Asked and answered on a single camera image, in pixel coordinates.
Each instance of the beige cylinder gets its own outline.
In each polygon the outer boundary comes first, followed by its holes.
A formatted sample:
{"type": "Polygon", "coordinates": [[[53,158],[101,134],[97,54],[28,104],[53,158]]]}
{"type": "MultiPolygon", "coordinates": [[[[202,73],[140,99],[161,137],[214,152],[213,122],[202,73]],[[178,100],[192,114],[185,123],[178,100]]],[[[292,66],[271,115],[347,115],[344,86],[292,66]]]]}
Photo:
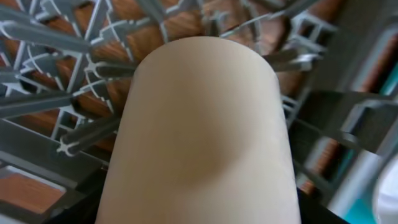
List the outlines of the beige cylinder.
{"type": "Polygon", "coordinates": [[[300,223],[277,77],[249,48],[177,40],[139,65],[97,222],[300,223]]]}

